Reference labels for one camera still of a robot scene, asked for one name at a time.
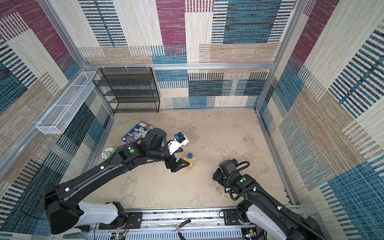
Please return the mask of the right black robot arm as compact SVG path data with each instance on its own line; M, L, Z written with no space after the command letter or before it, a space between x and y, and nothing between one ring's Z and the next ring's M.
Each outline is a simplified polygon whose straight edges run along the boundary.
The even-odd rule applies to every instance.
M225 160L213 174L213 180L224 187L237 205L237 215L243 223L257 225L276 240L324 240L319 223L312 217L302 217L272 197L248 174L241 174L250 162Z

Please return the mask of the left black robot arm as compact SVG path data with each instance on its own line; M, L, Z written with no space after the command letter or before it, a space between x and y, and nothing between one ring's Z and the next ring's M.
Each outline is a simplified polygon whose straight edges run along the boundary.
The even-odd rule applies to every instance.
M129 219L121 203L90 204L84 198L114 178L147 163L164 162L173 173L189 166L189 162L175 157L188 142L183 133L167 141L165 131L153 128L143 138L122 145L107 160L80 176L59 185L47 184L43 198L51 234L94 224L104 229L126 227Z

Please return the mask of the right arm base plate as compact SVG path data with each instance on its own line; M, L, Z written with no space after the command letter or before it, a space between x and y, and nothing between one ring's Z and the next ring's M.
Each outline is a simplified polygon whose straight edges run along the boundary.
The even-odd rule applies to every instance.
M246 213L239 209L223 209L219 212L219 217L224 219L226 226L250 224Z

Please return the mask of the plain wood block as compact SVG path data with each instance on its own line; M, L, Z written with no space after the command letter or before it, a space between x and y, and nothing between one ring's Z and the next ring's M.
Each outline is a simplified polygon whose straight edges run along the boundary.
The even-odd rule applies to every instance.
M196 165L197 158L193 157L192 159L193 159L193 161L190 162L191 163L190 166L194 167Z

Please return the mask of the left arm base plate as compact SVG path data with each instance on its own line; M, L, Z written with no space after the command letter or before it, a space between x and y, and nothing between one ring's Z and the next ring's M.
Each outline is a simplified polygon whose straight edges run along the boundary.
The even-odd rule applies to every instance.
M143 212L128 212L119 215L112 223L99 224L99 230L139 229L142 223Z

